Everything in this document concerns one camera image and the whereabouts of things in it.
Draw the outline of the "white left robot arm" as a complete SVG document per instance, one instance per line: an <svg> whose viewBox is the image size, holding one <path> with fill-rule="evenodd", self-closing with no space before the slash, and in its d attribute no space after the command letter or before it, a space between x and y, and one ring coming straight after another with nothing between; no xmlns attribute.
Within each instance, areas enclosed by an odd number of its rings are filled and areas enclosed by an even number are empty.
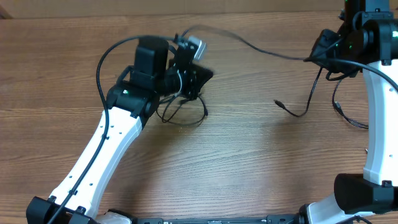
<svg viewBox="0 0 398 224"><path fill-rule="evenodd" d="M26 210L28 223L136 222L118 210L99 214L110 178L162 100L195 100L213 76L211 70L197 64L206 45L196 37L141 35L137 41L134 64L100 95L104 110L93 137L49 198L31 200Z"/></svg>

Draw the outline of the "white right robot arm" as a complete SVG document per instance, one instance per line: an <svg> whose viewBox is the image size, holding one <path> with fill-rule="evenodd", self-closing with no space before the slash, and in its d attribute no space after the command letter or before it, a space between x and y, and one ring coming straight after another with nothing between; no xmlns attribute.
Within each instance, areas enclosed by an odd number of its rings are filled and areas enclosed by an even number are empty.
<svg viewBox="0 0 398 224"><path fill-rule="evenodd" d="M345 1L338 32L325 29L307 61L336 80L362 71L369 144L362 174L338 174L333 193L300 209L299 223L346 223L397 210L397 19L389 1Z"/></svg>

